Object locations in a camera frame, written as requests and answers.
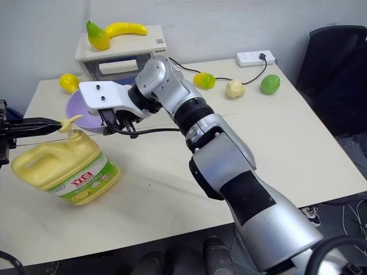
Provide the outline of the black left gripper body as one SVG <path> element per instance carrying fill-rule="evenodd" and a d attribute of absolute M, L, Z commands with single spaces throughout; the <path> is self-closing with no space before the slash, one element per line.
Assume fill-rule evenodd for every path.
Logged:
<path fill-rule="evenodd" d="M 1 166 L 9 164 L 9 151 L 15 149 L 17 145 L 17 140 L 8 136 L 6 107 L 6 101 L 1 100 Z"/>

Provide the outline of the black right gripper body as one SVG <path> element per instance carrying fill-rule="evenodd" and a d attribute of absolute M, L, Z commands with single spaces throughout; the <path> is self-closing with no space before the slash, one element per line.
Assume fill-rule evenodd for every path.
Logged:
<path fill-rule="evenodd" d="M 135 115 L 129 111 L 114 111 L 113 109 L 101 109 L 99 115 L 103 124 L 109 129 L 135 129 L 133 122 Z"/>

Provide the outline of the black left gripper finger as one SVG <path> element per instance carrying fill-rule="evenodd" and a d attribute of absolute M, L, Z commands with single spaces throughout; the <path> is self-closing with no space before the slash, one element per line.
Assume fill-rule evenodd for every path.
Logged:
<path fill-rule="evenodd" d="M 57 120 L 44 117 L 31 117 L 13 119 L 7 121 L 8 125 L 24 126 L 24 127 L 61 127 L 61 123 Z"/>
<path fill-rule="evenodd" d="M 37 126 L 37 127 L 17 127 L 10 129 L 10 136 L 14 138 L 26 138 L 32 136 L 43 136 L 58 131 L 59 126 Z"/>

